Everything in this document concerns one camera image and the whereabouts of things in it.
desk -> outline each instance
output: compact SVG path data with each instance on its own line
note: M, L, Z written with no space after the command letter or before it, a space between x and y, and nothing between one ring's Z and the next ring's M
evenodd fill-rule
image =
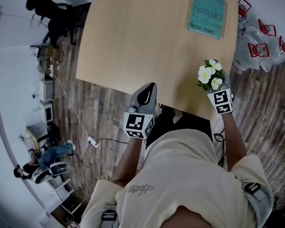
M204 59L217 59L229 73L234 54L238 0L225 0L220 40L187 30L193 0L94 0L81 39L77 79L132 94L149 82L157 101L211 119L199 88Z

blue jeans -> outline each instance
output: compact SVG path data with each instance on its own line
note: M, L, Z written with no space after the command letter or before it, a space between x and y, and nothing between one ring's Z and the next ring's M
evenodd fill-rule
M63 158L65 153L73 150L71 143L65 143L65 145L59 145L49 148L47 151L43 152L41 157L37 159L39 164L50 166L54 163L55 159Z

t-shirt print text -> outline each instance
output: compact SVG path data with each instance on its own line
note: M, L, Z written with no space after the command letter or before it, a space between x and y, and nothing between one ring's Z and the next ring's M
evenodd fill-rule
M153 189L154 189L154 186L151 186L149 184L141 185L141 186L130 186L128 188L128 193L129 192L132 192L132 193L140 192L138 194L138 196L140 196L142 193L145 194L147 191L150 191Z

person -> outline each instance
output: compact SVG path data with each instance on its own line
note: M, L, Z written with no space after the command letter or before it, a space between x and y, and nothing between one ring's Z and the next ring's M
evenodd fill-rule
M112 181L99 180L81 220L98 228L261 228L273 194L259 158L247 156L232 113L222 115L228 171L218 166L210 121L163 107L147 139L132 138Z
M14 175L17 178L31 179L32 174L40 165L49 167L54 163L55 159L63 158L66 153L74 151L75 149L76 147L72 141L68 140L64 145L54 146L44 151L39 158L37 158L35 152L33 152L30 162L25 164L23 169L17 165L14 169Z

artificial flower bouquet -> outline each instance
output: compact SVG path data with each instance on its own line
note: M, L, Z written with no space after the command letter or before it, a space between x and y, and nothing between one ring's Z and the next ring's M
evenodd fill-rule
M205 91L218 90L223 85L225 76L222 65L217 60L204 60L199 68L199 83Z

